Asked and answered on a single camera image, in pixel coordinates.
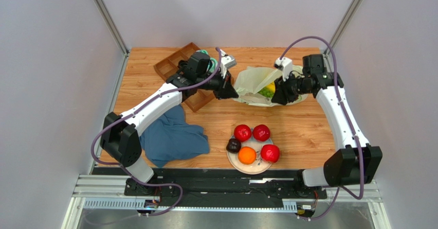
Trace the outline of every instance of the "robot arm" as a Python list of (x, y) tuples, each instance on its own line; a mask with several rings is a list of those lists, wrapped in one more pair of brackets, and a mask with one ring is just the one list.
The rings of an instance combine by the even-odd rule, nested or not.
[[(364, 183), (370, 183), (382, 158), (380, 147), (372, 147), (363, 135), (345, 97), (345, 90), (341, 78), (337, 77), (340, 99), (345, 111), (349, 115), (356, 135), (352, 134), (349, 122), (341, 108), (340, 101), (334, 87), (334, 74), (328, 73), (322, 55), (310, 55), (303, 58), (303, 75), (295, 76), (291, 59), (277, 59), (274, 67), (283, 72), (283, 76), (275, 81), (276, 92), (272, 102), (287, 104), (295, 101), (300, 94), (312, 93), (321, 105), (335, 139), (335, 154), (330, 157), (324, 166), (300, 170), (299, 180), (305, 187), (359, 184), (358, 151), (362, 151), (364, 158)], [(358, 149), (354, 137), (358, 136)]]
[[(182, 103), (197, 89), (212, 90), (217, 99), (237, 98), (238, 94), (231, 85), (229, 68), (236, 65), (233, 56), (221, 50), (220, 71), (211, 80), (200, 87), (189, 90), (175, 91), (178, 88), (189, 87), (207, 79), (212, 73), (213, 60), (203, 52), (195, 52), (189, 60), (179, 62), (179, 70), (171, 76), (161, 88), (134, 108), (116, 115), (109, 113), (104, 121), (104, 128), (121, 119), (124, 115), (135, 116), (122, 121), (102, 135), (100, 145), (124, 168), (138, 180), (146, 183), (154, 175), (153, 170), (141, 158), (141, 145), (139, 136), (146, 128), (170, 108)], [(149, 102), (147, 107), (138, 111), (142, 105)]]

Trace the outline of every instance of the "red apple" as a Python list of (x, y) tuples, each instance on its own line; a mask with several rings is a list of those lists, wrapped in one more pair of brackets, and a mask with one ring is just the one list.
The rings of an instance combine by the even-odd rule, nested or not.
[(264, 142), (271, 137), (271, 131), (266, 125), (257, 125), (252, 131), (254, 138), (260, 142)]
[(263, 160), (275, 163), (280, 158), (280, 149), (273, 144), (267, 144), (263, 146), (260, 155), (262, 156)]
[(238, 125), (234, 129), (234, 138), (245, 142), (251, 138), (251, 129), (247, 125)]

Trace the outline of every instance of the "white plate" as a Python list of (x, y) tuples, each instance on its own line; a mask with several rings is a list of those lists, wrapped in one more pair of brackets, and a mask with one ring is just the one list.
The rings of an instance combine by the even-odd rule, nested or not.
[(249, 140), (242, 143), (242, 147), (250, 147), (255, 150), (257, 154), (255, 161), (250, 165), (245, 165), (239, 161), (238, 158), (239, 153), (230, 153), (227, 151), (228, 160), (240, 172), (243, 172), (245, 174), (260, 174), (266, 171), (272, 165), (272, 163), (264, 161), (260, 156), (262, 147), (265, 146), (266, 144), (273, 144), (271, 138), (269, 138), (264, 142), (259, 142), (253, 136), (251, 136)]

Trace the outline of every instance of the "table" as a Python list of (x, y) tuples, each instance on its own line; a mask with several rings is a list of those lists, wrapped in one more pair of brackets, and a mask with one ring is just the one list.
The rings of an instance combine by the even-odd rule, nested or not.
[[(205, 48), (217, 59), (214, 48)], [(229, 47), (222, 48), (233, 55), (237, 65), (230, 72), (236, 79), (238, 73), (253, 67), (272, 67), (274, 60), (284, 48)], [(178, 48), (133, 48), (123, 76), (114, 112), (127, 111), (163, 84), (155, 73), (153, 65), (166, 58)], [(302, 57), (318, 54), (318, 48), (291, 48), (287, 57), (295, 65), (302, 65)], [(252, 107), (231, 99), (213, 100), (197, 112), (192, 112), (184, 103), (186, 122), (204, 127), (209, 137), (210, 153), (190, 160), (171, 161), (165, 168), (233, 168), (229, 163), (225, 147), (234, 127), (247, 124), (255, 127), (261, 123), (271, 129), (272, 140), (281, 150), (280, 160), (271, 169), (303, 169), (323, 165), (334, 153), (334, 140), (327, 118), (312, 95), (299, 104), (272, 108)], [(100, 159), (113, 162), (114, 159), (102, 151)]]

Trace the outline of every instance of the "white bag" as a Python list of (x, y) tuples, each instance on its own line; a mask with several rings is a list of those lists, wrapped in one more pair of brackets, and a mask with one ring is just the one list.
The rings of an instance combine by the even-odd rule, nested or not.
[[(293, 73), (296, 77), (303, 73), (303, 67), (301, 66), (294, 65), (293, 70), (296, 71)], [(266, 98), (258, 94), (258, 92), (281, 76), (282, 72), (276, 68), (247, 67), (245, 71), (239, 73), (234, 83), (234, 89), (239, 97), (233, 100), (256, 107), (273, 107), (280, 105), (272, 103), (270, 98)], [(288, 103), (287, 105), (300, 103), (306, 98), (307, 94), (300, 95), (298, 100)]]

